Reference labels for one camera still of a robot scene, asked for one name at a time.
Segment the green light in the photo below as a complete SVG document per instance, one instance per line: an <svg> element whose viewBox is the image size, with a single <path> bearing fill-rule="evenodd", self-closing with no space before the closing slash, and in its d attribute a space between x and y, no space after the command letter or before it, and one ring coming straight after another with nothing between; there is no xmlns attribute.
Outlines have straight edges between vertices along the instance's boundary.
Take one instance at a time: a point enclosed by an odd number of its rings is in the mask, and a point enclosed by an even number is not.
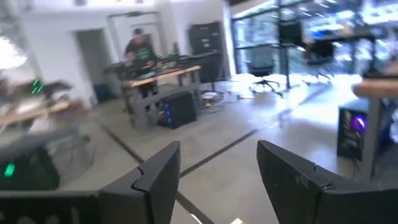
<svg viewBox="0 0 398 224"><path fill-rule="evenodd" d="M32 91L32 94L38 93L38 92L43 88L43 86L40 86L40 87L37 87L37 86L36 86L36 84L37 84L39 81L40 81L40 79L37 79L37 80L33 83L34 89L33 89L33 91Z"/></svg>
<svg viewBox="0 0 398 224"><path fill-rule="evenodd" d="M36 80L35 83L33 83L33 86L36 86L36 84L39 82L40 80Z"/></svg>
<svg viewBox="0 0 398 224"><path fill-rule="evenodd" d="M4 171L4 176L10 177L13 175L14 171L15 171L15 164L8 164L6 170Z"/></svg>

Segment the pc case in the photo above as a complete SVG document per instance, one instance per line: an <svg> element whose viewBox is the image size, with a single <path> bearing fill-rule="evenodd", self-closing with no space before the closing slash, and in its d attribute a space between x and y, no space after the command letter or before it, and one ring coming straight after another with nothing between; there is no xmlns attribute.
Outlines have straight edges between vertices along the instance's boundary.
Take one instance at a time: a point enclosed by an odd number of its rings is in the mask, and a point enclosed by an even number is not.
<svg viewBox="0 0 398 224"><path fill-rule="evenodd" d="M193 96L190 92L178 93L163 99L165 123L171 129L197 120Z"/></svg>
<svg viewBox="0 0 398 224"><path fill-rule="evenodd" d="M385 152L392 141L390 139L390 125L392 113L396 105L382 105L379 124L379 147L377 154ZM368 116L368 100L355 99L339 107L337 155L362 161L362 150L366 122Z"/></svg>

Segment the ceiling light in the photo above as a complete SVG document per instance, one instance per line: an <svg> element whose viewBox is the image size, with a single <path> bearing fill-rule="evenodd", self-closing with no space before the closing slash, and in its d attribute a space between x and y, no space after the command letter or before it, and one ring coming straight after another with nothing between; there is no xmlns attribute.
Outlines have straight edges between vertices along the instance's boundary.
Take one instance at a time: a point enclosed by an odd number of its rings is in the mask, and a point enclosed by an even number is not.
<svg viewBox="0 0 398 224"><path fill-rule="evenodd" d="M0 49L0 69L16 68L27 60L27 57L21 55L19 49L4 36L0 36Z"/></svg>

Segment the tabletop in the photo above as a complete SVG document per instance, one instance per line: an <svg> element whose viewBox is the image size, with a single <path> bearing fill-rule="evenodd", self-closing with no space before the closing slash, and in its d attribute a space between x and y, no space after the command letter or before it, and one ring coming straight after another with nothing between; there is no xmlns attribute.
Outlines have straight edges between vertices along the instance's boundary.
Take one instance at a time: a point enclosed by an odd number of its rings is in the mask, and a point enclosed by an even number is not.
<svg viewBox="0 0 398 224"><path fill-rule="evenodd" d="M36 119L40 116L49 113L56 113L68 109L70 106L75 105L78 103L77 101L63 101L58 102L52 106L47 106L45 103L42 105L31 109L29 111L24 111L21 113L17 113L16 111L9 111L5 115L0 117L0 126L8 125L12 123L17 123L21 121L26 121L29 119Z"/></svg>
<svg viewBox="0 0 398 224"><path fill-rule="evenodd" d="M156 74L153 77L149 77L149 78L145 78L145 79L124 81L123 85L128 86L128 87L139 86L139 85L143 85L146 83L151 83L151 82L154 82L157 80L161 80L163 78L173 77L176 75L181 75L181 74L184 74L187 72L193 72L193 71L200 70L200 69L201 69L201 66L199 66L199 65L195 65L195 66L188 67L188 68L171 68L171 69L167 69L163 72L160 72L159 74Z"/></svg>

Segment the computer monitor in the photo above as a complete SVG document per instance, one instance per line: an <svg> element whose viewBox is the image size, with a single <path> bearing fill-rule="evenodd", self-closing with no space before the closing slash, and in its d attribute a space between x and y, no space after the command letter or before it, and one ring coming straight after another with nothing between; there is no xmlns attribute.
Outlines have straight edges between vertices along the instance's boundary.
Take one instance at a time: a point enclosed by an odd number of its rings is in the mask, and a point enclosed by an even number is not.
<svg viewBox="0 0 398 224"><path fill-rule="evenodd" d="M287 44L303 47L301 22L283 22L279 27L279 38Z"/></svg>

